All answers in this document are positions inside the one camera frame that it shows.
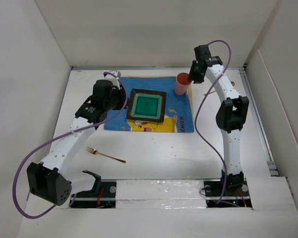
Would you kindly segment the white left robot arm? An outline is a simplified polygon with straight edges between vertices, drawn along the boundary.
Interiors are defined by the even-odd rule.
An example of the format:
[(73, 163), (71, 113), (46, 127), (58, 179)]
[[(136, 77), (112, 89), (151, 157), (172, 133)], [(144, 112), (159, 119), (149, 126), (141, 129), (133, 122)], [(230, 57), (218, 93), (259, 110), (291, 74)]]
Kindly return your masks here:
[(69, 127), (68, 135), (61, 138), (53, 150), (39, 163), (30, 163), (27, 177), (30, 192), (54, 205), (61, 206), (75, 193), (84, 191), (97, 196), (101, 185), (98, 175), (84, 171), (70, 177), (68, 167), (85, 141), (98, 129), (111, 110), (126, 108), (127, 94), (117, 77), (97, 80), (92, 95), (80, 106)]

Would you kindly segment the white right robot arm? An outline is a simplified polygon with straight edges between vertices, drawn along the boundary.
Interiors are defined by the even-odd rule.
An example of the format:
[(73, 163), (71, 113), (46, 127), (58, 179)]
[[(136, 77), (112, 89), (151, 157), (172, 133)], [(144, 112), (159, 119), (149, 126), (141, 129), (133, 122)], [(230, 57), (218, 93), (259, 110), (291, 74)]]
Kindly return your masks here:
[(244, 173), (240, 163), (240, 135), (246, 122), (249, 99), (241, 96), (226, 75), (227, 66), (218, 56), (212, 56), (209, 44), (194, 48), (195, 60), (192, 61), (189, 81), (197, 84), (208, 78), (212, 85), (207, 91), (215, 89), (221, 105), (216, 114), (216, 124), (223, 137), (223, 163), (220, 198), (232, 195), (244, 183)]

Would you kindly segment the blue Pikachu placemat cloth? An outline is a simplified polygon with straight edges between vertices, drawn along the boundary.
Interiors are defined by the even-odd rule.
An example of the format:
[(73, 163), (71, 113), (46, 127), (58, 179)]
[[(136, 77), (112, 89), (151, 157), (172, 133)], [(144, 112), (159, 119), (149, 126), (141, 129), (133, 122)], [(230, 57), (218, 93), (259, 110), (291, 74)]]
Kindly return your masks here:
[(123, 77), (127, 92), (144, 89), (166, 92), (164, 122), (148, 122), (126, 118), (123, 110), (115, 119), (104, 125), (105, 130), (140, 132), (194, 132), (190, 98), (187, 94), (177, 95), (174, 91), (176, 77)]

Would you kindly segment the pink plastic cup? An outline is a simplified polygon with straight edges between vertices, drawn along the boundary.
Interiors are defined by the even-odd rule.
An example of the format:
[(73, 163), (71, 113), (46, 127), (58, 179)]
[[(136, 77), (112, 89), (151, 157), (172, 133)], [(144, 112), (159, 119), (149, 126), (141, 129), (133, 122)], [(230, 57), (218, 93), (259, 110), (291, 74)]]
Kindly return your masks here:
[(183, 95), (189, 88), (190, 84), (191, 84), (191, 81), (189, 79), (189, 74), (185, 72), (179, 73), (176, 76), (175, 89), (174, 89), (175, 93), (177, 95)]

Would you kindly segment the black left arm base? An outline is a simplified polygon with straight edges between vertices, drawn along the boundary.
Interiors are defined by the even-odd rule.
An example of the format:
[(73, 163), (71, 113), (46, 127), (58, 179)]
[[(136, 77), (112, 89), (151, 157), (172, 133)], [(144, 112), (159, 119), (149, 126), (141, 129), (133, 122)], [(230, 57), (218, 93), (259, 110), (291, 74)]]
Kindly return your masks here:
[(103, 180), (100, 175), (83, 171), (72, 180), (71, 208), (110, 209), (116, 207), (116, 180)]

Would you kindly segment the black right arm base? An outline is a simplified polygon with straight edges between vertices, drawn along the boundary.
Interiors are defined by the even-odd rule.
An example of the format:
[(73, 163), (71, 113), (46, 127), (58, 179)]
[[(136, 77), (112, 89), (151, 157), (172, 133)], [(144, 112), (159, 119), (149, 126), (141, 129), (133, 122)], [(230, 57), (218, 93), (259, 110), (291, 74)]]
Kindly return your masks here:
[(207, 208), (252, 208), (247, 180), (228, 176), (223, 191), (224, 178), (203, 181), (199, 194), (206, 199)]

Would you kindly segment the green square ceramic plate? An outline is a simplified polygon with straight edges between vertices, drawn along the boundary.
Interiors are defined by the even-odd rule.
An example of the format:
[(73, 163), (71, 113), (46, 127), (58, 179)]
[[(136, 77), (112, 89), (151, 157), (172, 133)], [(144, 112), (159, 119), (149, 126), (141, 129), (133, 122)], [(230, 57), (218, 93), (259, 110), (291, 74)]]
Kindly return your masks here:
[(126, 119), (164, 122), (166, 92), (132, 89)]

